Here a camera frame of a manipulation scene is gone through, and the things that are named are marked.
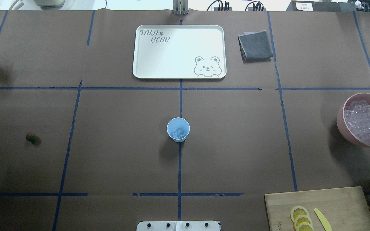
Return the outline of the pink ice bowl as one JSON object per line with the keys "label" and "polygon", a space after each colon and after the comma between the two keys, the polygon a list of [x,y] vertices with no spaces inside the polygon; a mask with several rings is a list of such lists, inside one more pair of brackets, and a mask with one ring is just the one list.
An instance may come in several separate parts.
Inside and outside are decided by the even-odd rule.
{"label": "pink ice bowl", "polygon": [[363,101],[365,100],[367,104],[370,105],[370,93],[357,93],[349,97],[341,106],[337,114],[337,127],[342,136],[350,143],[355,146],[360,146],[364,148],[370,148],[370,144],[364,143],[362,139],[358,138],[355,133],[351,131],[350,125],[345,120],[345,110],[347,107],[351,106],[351,103],[354,101]]}

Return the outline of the light blue plastic cup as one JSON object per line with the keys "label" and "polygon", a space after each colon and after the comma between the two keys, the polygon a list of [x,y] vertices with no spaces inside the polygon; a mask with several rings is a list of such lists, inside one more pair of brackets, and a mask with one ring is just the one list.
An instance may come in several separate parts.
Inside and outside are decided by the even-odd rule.
{"label": "light blue plastic cup", "polygon": [[182,117],[175,117],[167,124],[166,132],[173,141],[182,143],[190,133],[190,124]]}

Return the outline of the wooden cutting board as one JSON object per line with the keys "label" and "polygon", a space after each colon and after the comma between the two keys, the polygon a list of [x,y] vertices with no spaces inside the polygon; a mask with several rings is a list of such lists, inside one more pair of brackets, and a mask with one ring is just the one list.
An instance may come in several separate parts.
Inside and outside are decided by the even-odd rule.
{"label": "wooden cutting board", "polygon": [[271,231],[293,231],[292,208],[302,206],[309,212],[316,231],[323,225],[314,212],[318,209],[334,231],[370,231],[370,211],[361,187],[269,193],[265,195]]}

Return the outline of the red strawberry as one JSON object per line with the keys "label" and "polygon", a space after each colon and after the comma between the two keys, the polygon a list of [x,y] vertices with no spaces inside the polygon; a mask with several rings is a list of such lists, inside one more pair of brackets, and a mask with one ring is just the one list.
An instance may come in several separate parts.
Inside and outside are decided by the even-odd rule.
{"label": "red strawberry", "polygon": [[28,142],[35,143],[37,141],[37,136],[35,135],[35,133],[27,133],[25,135],[25,139]]}

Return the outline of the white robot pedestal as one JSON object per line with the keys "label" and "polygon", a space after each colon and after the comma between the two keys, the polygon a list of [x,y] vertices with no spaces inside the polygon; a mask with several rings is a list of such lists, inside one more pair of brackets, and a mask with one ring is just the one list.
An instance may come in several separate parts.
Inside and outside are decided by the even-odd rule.
{"label": "white robot pedestal", "polygon": [[220,222],[197,221],[144,221],[139,222],[137,231],[220,231]]}

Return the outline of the pile of clear ice cubes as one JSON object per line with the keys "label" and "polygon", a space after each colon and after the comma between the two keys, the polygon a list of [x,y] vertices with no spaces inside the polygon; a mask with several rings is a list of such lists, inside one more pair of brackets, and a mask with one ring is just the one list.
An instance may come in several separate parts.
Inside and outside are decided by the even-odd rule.
{"label": "pile of clear ice cubes", "polygon": [[370,146],[370,104],[366,100],[352,101],[344,108],[344,119],[350,132]]}

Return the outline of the lemon slices row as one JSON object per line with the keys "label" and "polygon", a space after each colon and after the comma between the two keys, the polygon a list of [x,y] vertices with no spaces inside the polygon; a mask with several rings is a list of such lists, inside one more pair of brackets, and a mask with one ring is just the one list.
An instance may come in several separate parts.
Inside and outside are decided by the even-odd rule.
{"label": "lemon slices row", "polygon": [[310,213],[303,206],[294,206],[290,211],[290,219],[295,231],[314,231]]}

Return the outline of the yellow plastic knife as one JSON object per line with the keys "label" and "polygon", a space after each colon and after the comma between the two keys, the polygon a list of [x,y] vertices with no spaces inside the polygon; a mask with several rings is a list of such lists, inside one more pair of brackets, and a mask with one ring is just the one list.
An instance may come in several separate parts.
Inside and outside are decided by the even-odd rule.
{"label": "yellow plastic knife", "polygon": [[314,209],[314,213],[317,215],[317,218],[323,226],[323,229],[325,231],[332,231],[332,226],[330,225],[330,222],[327,220],[327,218],[323,215],[323,213],[319,209]]}

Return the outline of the aluminium frame post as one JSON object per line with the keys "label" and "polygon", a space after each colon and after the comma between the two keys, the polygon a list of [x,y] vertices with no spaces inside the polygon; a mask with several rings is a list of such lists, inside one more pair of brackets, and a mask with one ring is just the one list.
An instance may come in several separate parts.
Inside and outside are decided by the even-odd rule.
{"label": "aluminium frame post", "polygon": [[173,15],[188,15],[188,0],[173,0]]}

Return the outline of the cream bear tray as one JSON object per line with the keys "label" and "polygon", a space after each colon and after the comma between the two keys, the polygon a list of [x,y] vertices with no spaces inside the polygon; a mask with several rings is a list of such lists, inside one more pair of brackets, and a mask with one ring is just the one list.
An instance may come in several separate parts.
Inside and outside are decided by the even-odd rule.
{"label": "cream bear tray", "polygon": [[140,25],[133,75],[138,79],[222,79],[227,74],[219,25]]}

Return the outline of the grey folded cloth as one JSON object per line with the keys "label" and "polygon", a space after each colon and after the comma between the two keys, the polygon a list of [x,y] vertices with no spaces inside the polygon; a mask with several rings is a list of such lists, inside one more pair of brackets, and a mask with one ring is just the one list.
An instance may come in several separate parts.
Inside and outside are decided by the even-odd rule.
{"label": "grey folded cloth", "polygon": [[273,57],[273,50],[266,30],[244,32],[242,35],[238,35],[238,41],[244,60],[258,61]]}

